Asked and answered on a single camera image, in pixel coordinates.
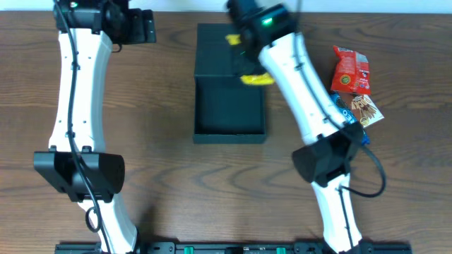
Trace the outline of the yellow nut snack bag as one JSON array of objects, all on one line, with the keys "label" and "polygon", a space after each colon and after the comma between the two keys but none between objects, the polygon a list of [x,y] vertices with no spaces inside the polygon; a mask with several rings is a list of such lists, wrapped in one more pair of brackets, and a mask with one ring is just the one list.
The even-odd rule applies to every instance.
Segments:
[{"label": "yellow nut snack bag", "polygon": [[[244,48],[238,34],[228,34],[225,36],[225,39],[230,46],[240,44]],[[261,75],[243,75],[238,77],[245,85],[264,86],[272,85],[275,82],[275,80],[265,69],[263,69],[263,74]]]}]

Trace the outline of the black gift box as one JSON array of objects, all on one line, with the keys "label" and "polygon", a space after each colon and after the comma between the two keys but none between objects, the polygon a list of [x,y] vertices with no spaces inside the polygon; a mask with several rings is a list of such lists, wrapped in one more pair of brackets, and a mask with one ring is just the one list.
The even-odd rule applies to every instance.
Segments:
[{"label": "black gift box", "polygon": [[200,23],[194,69],[196,144],[261,144],[266,133],[265,88],[232,73],[230,24]]}]

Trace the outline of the red snack bag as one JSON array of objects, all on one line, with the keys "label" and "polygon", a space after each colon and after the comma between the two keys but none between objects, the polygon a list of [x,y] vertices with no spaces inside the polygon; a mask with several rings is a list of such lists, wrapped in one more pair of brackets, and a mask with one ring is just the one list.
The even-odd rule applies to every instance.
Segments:
[{"label": "red snack bag", "polygon": [[370,68],[367,57],[344,47],[334,46],[333,50],[339,61],[333,74],[332,91],[370,95]]}]

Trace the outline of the brown Pocky box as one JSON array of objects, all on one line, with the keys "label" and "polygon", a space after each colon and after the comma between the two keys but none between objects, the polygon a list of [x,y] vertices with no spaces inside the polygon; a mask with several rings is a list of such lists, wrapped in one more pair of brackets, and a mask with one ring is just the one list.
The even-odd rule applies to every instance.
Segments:
[{"label": "brown Pocky box", "polygon": [[384,116],[369,95],[339,93],[341,99],[364,128],[383,120]]}]

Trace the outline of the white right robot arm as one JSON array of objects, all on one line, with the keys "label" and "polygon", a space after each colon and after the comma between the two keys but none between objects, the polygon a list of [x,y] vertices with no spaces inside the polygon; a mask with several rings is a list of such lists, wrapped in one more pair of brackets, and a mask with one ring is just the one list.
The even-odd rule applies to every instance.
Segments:
[{"label": "white right robot arm", "polygon": [[304,147],[292,153],[292,161],[314,189],[326,248],[359,253],[362,235],[348,187],[362,127],[348,123],[332,102],[295,18],[282,4],[263,8],[255,1],[229,0],[227,10],[245,49],[275,80],[297,122]]}]

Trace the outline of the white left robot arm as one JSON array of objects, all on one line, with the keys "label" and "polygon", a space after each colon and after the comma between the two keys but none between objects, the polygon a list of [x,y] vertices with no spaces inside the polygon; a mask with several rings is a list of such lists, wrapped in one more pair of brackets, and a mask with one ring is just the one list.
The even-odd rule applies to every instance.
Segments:
[{"label": "white left robot arm", "polygon": [[150,9],[127,1],[57,0],[53,9],[61,52],[56,119],[48,148],[34,153],[33,166],[57,192],[85,213],[98,243],[60,243],[57,253],[137,253],[139,232],[121,190],[125,161],[108,153],[102,120],[110,56],[124,45],[154,43]]}]

